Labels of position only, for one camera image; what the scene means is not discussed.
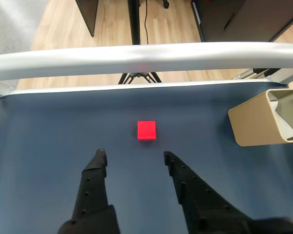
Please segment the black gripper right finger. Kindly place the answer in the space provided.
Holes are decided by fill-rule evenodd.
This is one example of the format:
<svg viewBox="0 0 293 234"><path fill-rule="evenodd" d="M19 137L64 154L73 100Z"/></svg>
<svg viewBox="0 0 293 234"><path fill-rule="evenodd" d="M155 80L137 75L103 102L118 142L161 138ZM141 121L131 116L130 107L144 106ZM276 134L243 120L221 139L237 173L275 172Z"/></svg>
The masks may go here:
<svg viewBox="0 0 293 234"><path fill-rule="evenodd" d="M232 206L172 152L164 152L190 234L249 234L247 215Z"/></svg>

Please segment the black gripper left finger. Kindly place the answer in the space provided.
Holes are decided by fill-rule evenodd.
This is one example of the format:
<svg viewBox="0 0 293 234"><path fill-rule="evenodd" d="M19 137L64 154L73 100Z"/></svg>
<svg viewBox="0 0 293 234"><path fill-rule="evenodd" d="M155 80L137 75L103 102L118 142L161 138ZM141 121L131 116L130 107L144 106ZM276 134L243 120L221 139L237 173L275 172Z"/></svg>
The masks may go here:
<svg viewBox="0 0 293 234"><path fill-rule="evenodd" d="M115 209L109 205L105 189L107 157L104 149L82 171L72 218L58 230L59 234L118 234Z"/></svg>

